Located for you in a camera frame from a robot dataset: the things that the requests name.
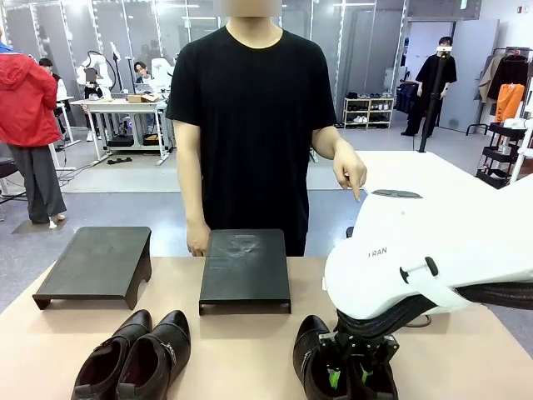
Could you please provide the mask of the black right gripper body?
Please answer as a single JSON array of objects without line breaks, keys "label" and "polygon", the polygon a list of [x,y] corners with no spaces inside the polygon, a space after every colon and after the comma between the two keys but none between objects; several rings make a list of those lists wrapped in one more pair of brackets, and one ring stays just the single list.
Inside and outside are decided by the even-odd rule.
[{"label": "black right gripper body", "polygon": [[350,357],[364,363],[388,363],[399,349],[392,335],[376,339],[355,337],[347,332],[331,332],[318,335],[321,354],[328,362],[339,363]]}]

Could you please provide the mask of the person's left hand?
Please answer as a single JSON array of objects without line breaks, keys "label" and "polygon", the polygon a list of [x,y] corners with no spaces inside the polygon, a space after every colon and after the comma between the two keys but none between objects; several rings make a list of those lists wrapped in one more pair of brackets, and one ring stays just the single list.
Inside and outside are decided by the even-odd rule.
[{"label": "person's left hand", "polygon": [[359,202],[361,190],[366,183],[367,168],[352,145],[343,138],[335,142],[333,171],[339,185],[343,189],[351,189]]}]

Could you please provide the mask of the person's right hand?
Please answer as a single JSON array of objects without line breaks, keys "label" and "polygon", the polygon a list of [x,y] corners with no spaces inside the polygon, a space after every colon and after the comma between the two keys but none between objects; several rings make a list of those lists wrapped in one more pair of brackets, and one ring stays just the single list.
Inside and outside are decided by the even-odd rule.
[{"label": "person's right hand", "polygon": [[187,224],[187,249],[193,257],[205,257],[211,229],[204,222]]}]

